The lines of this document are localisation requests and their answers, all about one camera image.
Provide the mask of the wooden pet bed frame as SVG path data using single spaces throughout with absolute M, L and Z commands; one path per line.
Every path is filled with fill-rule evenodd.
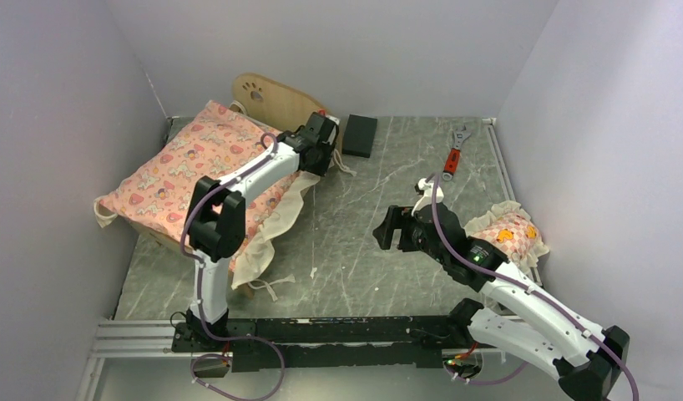
M 232 87 L 234 102 L 210 101 L 173 138 L 99 204 L 128 219 L 141 233 L 175 251 L 195 182 L 234 172 L 264 152 L 261 135 L 292 131 L 325 107 L 311 96 L 259 74 L 242 74 Z M 289 231 L 303 197 L 319 177 L 296 172 L 253 200 L 246 212 L 245 238 L 232 257 L 232 287 L 250 284 L 271 264 L 274 238 Z

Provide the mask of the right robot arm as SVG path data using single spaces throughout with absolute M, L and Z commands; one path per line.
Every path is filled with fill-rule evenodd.
M 493 346 L 523 359 L 555 379 L 573 400 L 606 400 L 624 375 L 633 399 L 640 393 L 626 366 L 630 336 L 603 328 L 571 311 L 524 275 L 496 246 L 465 233 L 445 205 L 389 206 L 372 235 L 383 250 L 400 233 L 400 251 L 421 251 L 456 282 L 502 303 L 514 322 L 481 302 L 464 298 L 448 314 L 448 337 L 459 347 Z

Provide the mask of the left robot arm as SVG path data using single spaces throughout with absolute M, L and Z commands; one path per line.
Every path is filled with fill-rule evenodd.
M 263 152 L 234 172 L 218 179 L 205 175 L 195 183 L 180 250 L 195 263 L 194 298 L 186 322 L 205 350 L 221 348 L 228 338 L 228 267 L 245 239 L 248 206 L 298 171 L 324 176 L 339 133 L 337 118 L 314 112 L 294 131 L 264 133 Z

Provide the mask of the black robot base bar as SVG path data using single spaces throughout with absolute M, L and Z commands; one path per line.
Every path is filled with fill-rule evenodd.
M 475 344 L 446 316 L 231 318 L 209 338 L 187 319 L 171 349 L 191 356 L 226 354 L 236 373 L 268 368 L 413 365 L 438 368 Z

